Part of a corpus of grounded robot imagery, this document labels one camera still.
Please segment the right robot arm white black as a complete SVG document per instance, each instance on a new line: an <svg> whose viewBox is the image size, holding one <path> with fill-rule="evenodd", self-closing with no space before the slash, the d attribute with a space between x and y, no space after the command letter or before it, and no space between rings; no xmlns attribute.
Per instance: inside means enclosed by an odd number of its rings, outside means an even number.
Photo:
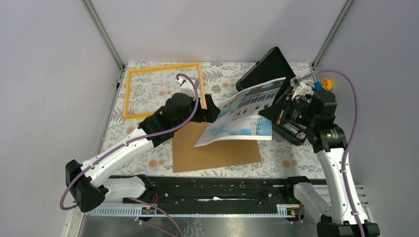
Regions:
<svg viewBox="0 0 419 237"><path fill-rule="evenodd" d="M349 144L335 123L337 102L330 91L313 94L279 93L273 104L259 114L285 132L304 133L323 169L330 202L326 202L303 178L283 190L284 199L300 202L316 219L319 237L378 237L379 226L369 220L358 198L349 165ZM287 129L286 123L296 128Z"/></svg>

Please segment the building and sky photo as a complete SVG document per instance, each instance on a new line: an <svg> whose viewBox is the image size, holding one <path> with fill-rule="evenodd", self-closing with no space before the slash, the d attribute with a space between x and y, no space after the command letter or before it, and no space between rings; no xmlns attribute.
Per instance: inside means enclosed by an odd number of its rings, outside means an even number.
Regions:
<svg viewBox="0 0 419 237"><path fill-rule="evenodd" d="M271 140L272 122L259 112L273 104L285 79L249 87L222 103L216 121L207 125L195 147L225 140Z"/></svg>

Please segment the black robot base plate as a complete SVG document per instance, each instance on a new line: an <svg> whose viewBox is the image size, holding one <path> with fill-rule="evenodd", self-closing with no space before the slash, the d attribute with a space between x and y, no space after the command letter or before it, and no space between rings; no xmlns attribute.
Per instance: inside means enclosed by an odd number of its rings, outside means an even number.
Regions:
<svg viewBox="0 0 419 237"><path fill-rule="evenodd" d="M123 203L138 200L165 210L228 209L248 210L251 207L296 204L293 188L297 183L311 181L305 176L288 178L214 178L140 176L146 190L135 200L123 198Z"/></svg>

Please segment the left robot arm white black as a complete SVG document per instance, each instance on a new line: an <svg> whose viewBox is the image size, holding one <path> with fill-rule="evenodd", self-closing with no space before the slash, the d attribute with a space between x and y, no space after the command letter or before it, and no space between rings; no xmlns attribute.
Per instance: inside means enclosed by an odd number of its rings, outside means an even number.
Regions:
<svg viewBox="0 0 419 237"><path fill-rule="evenodd" d="M69 161L65 165L66 190L60 200L61 209L68 210L64 206L67 194L71 194L75 201L72 208L78 207L81 212L94 210L104 201L124 198L149 202L153 198L153 190L138 175L114 178L113 174L133 158L173 138L175 132L187 123L215 122L220 109L210 94L205 95L205 100L207 107L203 109L200 99L176 93L106 152L82 163L74 159Z"/></svg>

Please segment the yellow wooden picture frame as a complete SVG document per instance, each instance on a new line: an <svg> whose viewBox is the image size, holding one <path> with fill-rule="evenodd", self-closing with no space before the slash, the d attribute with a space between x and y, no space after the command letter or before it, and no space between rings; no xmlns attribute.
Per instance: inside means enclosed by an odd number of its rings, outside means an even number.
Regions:
<svg viewBox="0 0 419 237"><path fill-rule="evenodd" d="M181 91L176 75L185 74L196 80L203 109L207 107L201 63L172 64L126 72L123 119L147 117L163 106L173 94Z"/></svg>

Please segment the brown cardboard backing board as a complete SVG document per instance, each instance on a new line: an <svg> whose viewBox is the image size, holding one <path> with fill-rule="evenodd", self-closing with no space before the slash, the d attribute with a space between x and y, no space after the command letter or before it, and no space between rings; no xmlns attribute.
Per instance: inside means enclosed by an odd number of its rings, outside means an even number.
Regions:
<svg viewBox="0 0 419 237"><path fill-rule="evenodd" d="M190 122L172 138L173 172L188 172L261 162L255 140L224 140L195 147L208 123Z"/></svg>

